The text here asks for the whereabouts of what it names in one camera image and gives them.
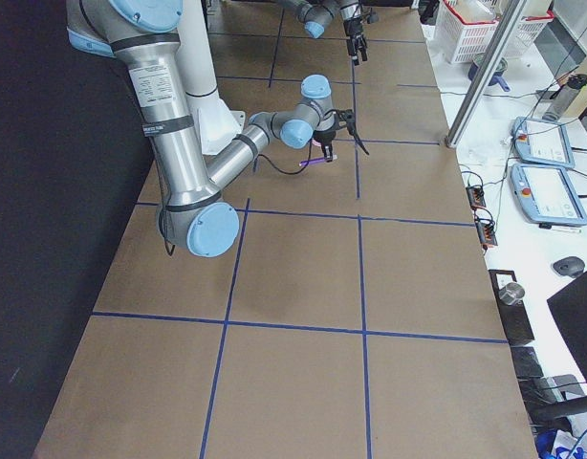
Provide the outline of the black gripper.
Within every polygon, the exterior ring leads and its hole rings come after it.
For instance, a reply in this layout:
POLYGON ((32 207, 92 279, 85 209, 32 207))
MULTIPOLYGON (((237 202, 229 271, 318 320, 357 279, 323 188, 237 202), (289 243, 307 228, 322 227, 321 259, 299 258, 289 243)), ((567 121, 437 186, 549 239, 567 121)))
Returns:
POLYGON ((367 42, 363 35, 363 25, 360 16, 343 20, 343 27, 347 40, 347 52, 354 65, 359 65, 359 53, 363 62, 368 60, 367 42))
POLYGON ((332 142, 336 137, 336 131, 334 129, 327 130, 316 130, 314 132, 314 139, 324 144, 321 145, 321 152, 323 155, 323 161, 330 163, 333 161, 333 145, 332 142))

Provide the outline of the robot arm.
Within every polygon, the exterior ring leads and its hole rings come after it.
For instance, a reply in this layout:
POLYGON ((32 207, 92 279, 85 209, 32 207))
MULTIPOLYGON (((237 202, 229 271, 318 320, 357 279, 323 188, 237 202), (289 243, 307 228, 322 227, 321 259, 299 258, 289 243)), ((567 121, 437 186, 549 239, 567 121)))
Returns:
POLYGON ((247 127, 221 133, 222 148, 204 159, 201 130, 232 116, 219 96, 198 1, 69 1, 71 45, 123 62, 167 190, 156 212, 165 242, 194 255, 226 252, 239 231, 236 210, 222 198, 272 141, 302 148, 334 124, 329 80, 310 75, 291 111, 260 112, 247 127))
POLYGON ((340 16, 346 35, 347 53, 352 63, 358 66, 368 59, 367 40, 363 24, 377 22, 378 15, 372 8, 365 8, 361 1, 318 1, 312 4, 304 0, 278 0, 276 4, 294 13, 298 22, 304 26, 311 38, 320 38, 333 22, 340 16))

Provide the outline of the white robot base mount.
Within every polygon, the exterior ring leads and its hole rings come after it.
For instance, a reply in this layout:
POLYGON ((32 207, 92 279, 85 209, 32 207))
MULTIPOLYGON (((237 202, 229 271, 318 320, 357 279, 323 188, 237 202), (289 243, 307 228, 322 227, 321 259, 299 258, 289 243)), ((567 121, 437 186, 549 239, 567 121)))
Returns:
POLYGON ((187 106, 202 153, 213 156, 242 132, 245 115, 230 111, 219 94, 200 0, 184 0, 177 31, 180 47, 175 59, 187 106))

